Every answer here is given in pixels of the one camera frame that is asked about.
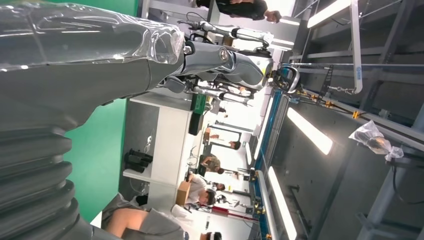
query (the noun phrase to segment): ceiling light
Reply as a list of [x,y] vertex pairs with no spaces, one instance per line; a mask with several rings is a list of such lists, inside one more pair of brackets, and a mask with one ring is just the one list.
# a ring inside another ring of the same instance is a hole
[[264,138],[265,129],[267,128],[268,118],[270,117],[271,106],[273,105],[274,98],[270,97],[268,107],[266,108],[265,117],[263,118],[262,127],[260,129],[259,140],[257,142],[256,149],[254,150],[254,159],[258,159],[259,151],[261,150],[262,140]]
[[275,45],[275,44],[270,44],[269,47],[270,48],[273,48],[273,49],[281,49],[283,51],[290,51],[290,50],[292,50],[290,47],[279,46],[279,45]]
[[330,6],[313,15],[307,22],[307,28],[311,28],[333,16],[334,14],[340,12],[341,10],[349,7],[351,5],[351,1],[352,0],[337,0],[333,2]]
[[273,167],[270,167],[268,170],[268,179],[277,201],[277,206],[279,213],[281,214],[282,222],[284,223],[287,237],[289,240],[295,240],[298,236],[298,233],[296,232],[295,224],[293,223],[292,216],[290,215],[289,207],[287,206],[287,202],[284,199],[283,192],[281,191],[281,187]]
[[333,141],[308,122],[303,116],[297,113],[293,108],[289,108],[287,117],[309,138],[315,146],[321,150],[322,153],[328,155],[332,146]]
[[277,38],[274,38],[274,40],[272,40],[272,41],[279,43],[279,44],[295,45],[295,43],[292,42],[292,41],[286,41],[286,40],[281,40],[281,39],[277,39]]
[[299,25],[301,24],[300,22],[297,22],[297,21],[290,21],[290,20],[283,19],[283,18],[281,18],[281,19],[279,20],[279,22],[280,22],[280,23],[285,23],[285,24],[290,24],[290,25],[295,25],[295,26],[299,26]]

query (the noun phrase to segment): light panel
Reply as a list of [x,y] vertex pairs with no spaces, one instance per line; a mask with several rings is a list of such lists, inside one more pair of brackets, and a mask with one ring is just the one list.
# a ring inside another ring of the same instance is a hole
[[281,214],[288,239],[296,240],[298,233],[296,232],[295,224],[293,223],[292,216],[290,215],[289,207],[287,206],[287,202],[284,199],[283,192],[281,191],[281,187],[273,167],[270,167],[268,170],[268,179],[274,192],[279,213]]
[[333,16],[334,14],[340,12],[341,10],[349,7],[351,5],[351,0],[337,0],[333,2],[330,6],[326,7],[325,9],[321,10],[317,14],[313,15],[309,21],[307,22],[307,27],[311,28],[322,21],[328,19],[329,17]]
[[333,141],[322,133],[318,128],[308,122],[303,116],[297,113],[293,108],[287,111],[287,117],[309,138],[322,153],[328,155]]
[[253,157],[254,157],[255,160],[258,159],[259,151],[260,151],[261,145],[262,145],[262,140],[264,139],[265,128],[267,128],[268,118],[270,117],[271,106],[273,105],[273,101],[274,101],[273,97],[269,98],[268,106],[266,108],[265,118],[263,119],[262,127],[260,129],[260,134],[259,134],[257,146],[256,146],[256,149],[254,150]]

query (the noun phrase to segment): shelf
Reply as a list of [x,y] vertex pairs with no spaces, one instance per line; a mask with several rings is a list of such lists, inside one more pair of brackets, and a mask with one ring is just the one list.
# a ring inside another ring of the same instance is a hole
[[138,179],[146,182],[152,181],[152,163],[150,163],[145,169],[143,173],[140,173],[138,171],[134,171],[132,169],[125,169],[123,171],[123,176],[132,178],[132,179]]

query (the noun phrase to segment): person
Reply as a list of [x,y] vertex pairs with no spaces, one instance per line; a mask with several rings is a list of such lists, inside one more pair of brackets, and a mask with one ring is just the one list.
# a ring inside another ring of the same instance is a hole
[[215,191],[224,191],[226,187],[223,183],[212,182],[212,189],[214,189]]
[[[209,8],[210,0],[196,0],[198,7]],[[265,0],[216,0],[219,12],[232,18],[247,18],[254,21],[266,18],[268,22],[279,23],[279,11],[268,10]]]
[[224,139],[220,139],[220,135],[216,134],[216,132],[213,130],[214,128],[206,128],[206,131],[204,132],[203,139],[210,143],[215,143],[222,146],[230,147],[234,150],[238,150],[242,143],[240,141],[228,141]]
[[214,182],[214,181],[208,181],[206,180],[206,178],[204,178],[202,175],[200,174],[196,174],[196,176],[198,176],[199,178],[203,179],[205,181],[205,183],[207,185],[211,186],[211,189],[216,191],[224,191],[226,189],[226,186],[224,183],[219,183],[219,182]]
[[204,205],[213,205],[215,203],[217,193],[212,189],[207,189],[208,185],[202,176],[190,173],[188,182],[190,183],[190,190],[185,201],[186,204],[199,202]]
[[240,146],[242,145],[242,143],[240,141],[225,141],[223,139],[220,139],[220,136],[218,134],[214,134],[209,136],[209,142],[211,143],[216,143],[219,145],[224,145],[227,147],[230,147],[234,150],[239,150]]
[[207,156],[201,162],[206,167],[207,172],[223,174],[225,170],[221,168],[221,161],[216,156]]
[[124,240],[222,240],[220,232],[199,233],[177,217],[132,205],[120,193],[103,210],[101,228]]

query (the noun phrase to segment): yellow clamp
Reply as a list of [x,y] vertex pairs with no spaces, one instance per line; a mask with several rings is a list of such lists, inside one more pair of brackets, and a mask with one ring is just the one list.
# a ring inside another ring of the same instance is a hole
[[352,118],[353,118],[353,119],[358,119],[360,115],[361,115],[361,113],[360,113],[360,112],[358,112],[358,111],[354,111],[354,112],[353,112],[353,115],[352,115]]
[[332,106],[334,106],[334,104],[331,101],[326,101],[325,102],[325,107],[326,108],[331,108]]

